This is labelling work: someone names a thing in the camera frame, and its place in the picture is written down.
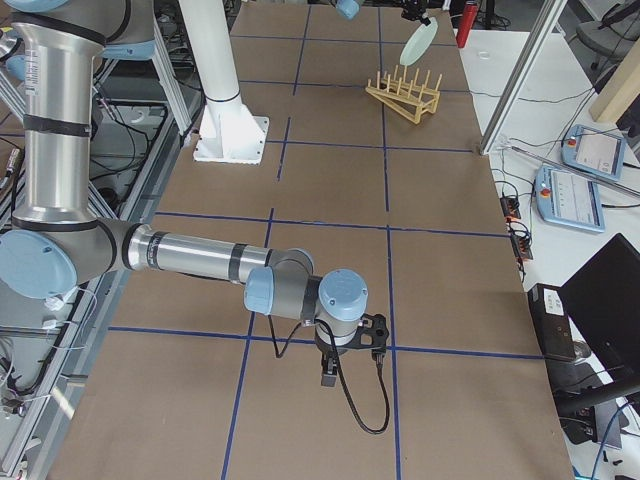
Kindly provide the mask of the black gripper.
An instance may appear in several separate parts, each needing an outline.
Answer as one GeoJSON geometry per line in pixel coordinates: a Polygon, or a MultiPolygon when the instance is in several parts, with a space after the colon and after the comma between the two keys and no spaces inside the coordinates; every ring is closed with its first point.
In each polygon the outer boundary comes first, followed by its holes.
{"type": "Polygon", "coordinates": [[[406,20],[427,20],[427,0],[402,0],[401,17],[406,20]]]}
{"type": "Polygon", "coordinates": [[[321,357],[321,386],[334,387],[338,377],[337,358],[347,352],[347,349],[337,346],[337,353],[330,343],[325,342],[320,337],[315,338],[315,344],[320,350],[321,357]]]}

